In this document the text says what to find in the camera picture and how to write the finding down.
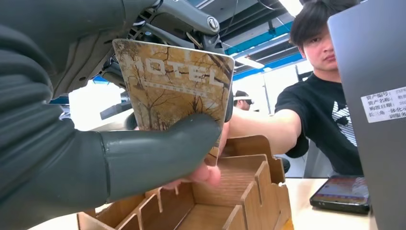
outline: asset label sticker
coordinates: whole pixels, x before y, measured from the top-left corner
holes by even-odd
[[[369,123],[406,117],[406,87],[361,97]]]

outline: t-shirt print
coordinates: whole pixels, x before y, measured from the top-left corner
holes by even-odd
[[[347,138],[347,140],[357,147],[357,141],[355,139],[354,129],[352,128],[350,111],[348,110],[348,107],[346,105],[334,102],[331,116],[340,129],[340,132]]]

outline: smartphone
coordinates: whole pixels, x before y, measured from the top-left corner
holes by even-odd
[[[370,197],[362,176],[333,176],[310,198],[317,208],[367,215]]]

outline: person in background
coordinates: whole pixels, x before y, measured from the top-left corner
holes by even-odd
[[[254,104],[254,102],[246,92],[240,90],[236,92],[234,96],[234,107],[248,111],[252,104]]]
[[[286,153],[292,158],[307,152],[308,137],[329,158],[332,174],[363,175],[327,27],[330,16],[357,4],[358,0],[313,0],[304,4],[290,36],[314,72],[279,95],[272,117],[234,108],[227,125],[231,136],[264,135],[273,154]]]

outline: laptop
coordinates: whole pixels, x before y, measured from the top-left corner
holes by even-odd
[[[380,230],[406,230],[405,0],[368,0],[328,21]]]

